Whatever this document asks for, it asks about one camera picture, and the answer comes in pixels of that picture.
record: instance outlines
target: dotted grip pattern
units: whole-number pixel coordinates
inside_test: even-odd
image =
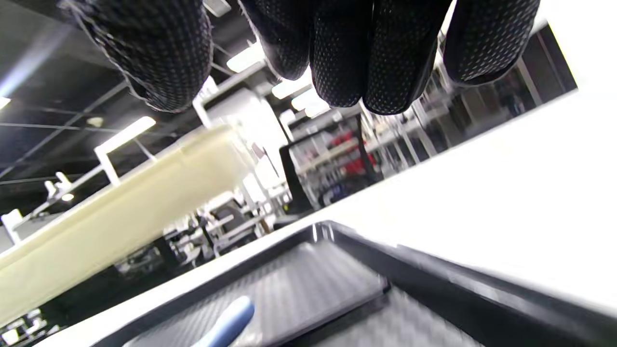
[[[182,111],[212,62],[203,0],[64,0],[84,31],[124,73],[137,97]],[[451,0],[239,0],[268,61],[299,78],[310,64],[332,106],[361,98],[396,114],[418,98]],[[523,52],[540,0],[458,0],[444,64],[464,85],[501,77]]]
[[[189,347],[240,296],[255,315],[233,346],[270,346],[335,312],[378,296],[384,280],[328,242],[302,244],[129,341],[125,347]]]

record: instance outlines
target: fluorescent light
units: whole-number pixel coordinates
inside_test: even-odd
[[[444,35],[448,32],[448,28],[450,28],[450,22],[452,21],[452,15],[454,14],[454,9],[456,8],[457,2],[452,1],[450,3],[450,7],[448,8],[448,12],[445,13],[444,21],[441,24],[441,32]]]
[[[150,129],[154,124],[156,124],[154,119],[147,116],[141,117],[135,123],[129,125],[124,130],[114,135],[114,137],[95,148],[94,151],[105,154],[110,153],[121,145],[131,141],[142,132]]]
[[[314,104],[308,105],[304,109],[304,112],[307,114],[307,117],[314,118],[328,110],[330,110],[330,105],[324,100],[320,100]]]
[[[293,106],[298,111],[302,111],[311,105],[323,102],[324,101],[319,97],[319,95],[317,95],[315,89],[311,88],[311,90],[307,90],[304,93],[295,97],[291,101],[291,106]]]
[[[1,110],[4,106],[8,105],[8,104],[9,104],[9,102],[10,102],[10,99],[9,99],[9,98],[2,98],[2,97],[0,97],[0,110]]]
[[[281,83],[272,87],[272,95],[279,99],[287,98],[296,91],[301,90],[306,86],[310,86],[313,82],[313,78],[310,72],[310,68],[297,80],[283,80]]]
[[[227,67],[234,72],[242,72],[253,66],[253,64],[264,60],[265,57],[266,55],[263,52],[262,45],[255,43],[228,60]]]
[[[435,53],[435,63],[433,64],[434,68],[444,65],[444,57],[441,55],[441,52],[437,50]]]
[[[217,17],[222,17],[231,11],[231,6],[225,0],[205,0],[205,8]]]

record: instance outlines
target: finger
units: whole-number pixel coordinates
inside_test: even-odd
[[[317,94],[337,107],[355,105],[366,84],[371,0],[319,0],[310,63]]]
[[[455,82],[478,85],[508,72],[523,53],[540,0],[458,0],[444,65]]]
[[[433,69],[437,34],[450,0],[380,0],[375,7],[364,103],[398,114],[420,96]]]
[[[69,1],[91,39],[151,107],[191,105],[210,72],[210,22],[201,0]]]
[[[240,0],[271,68],[296,80],[309,65],[311,0]]]

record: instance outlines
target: black ceiling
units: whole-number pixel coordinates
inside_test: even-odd
[[[231,11],[211,16],[216,47],[211,76],[217,83],[230,76],[227,60],[247,41],[255,42],[237,2],[228,2]],[[120,73],[52,0],[0,0],[0,91],[7,85],[10,94],[4,96],[12,101],[0,111],[0,214],[13,208],[26,214],[43,203],[43,182],[57,171],[75,179],[97,166],[93,148],[139,117],[157,121],[139,138],[153,153],[199,125],[194,110],[156,112],[132,97]],[[102,117],[105,131],[88,125],[90,117]],[[147,158],[129,143],[111,159],[125,172]],[[100,175],[72,203],[107,184]]]

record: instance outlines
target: cream plastic bar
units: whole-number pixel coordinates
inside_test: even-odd
[[[196,130],[0,254],[0,326],[162,236],[242,183],[255,162],[224,125]]]

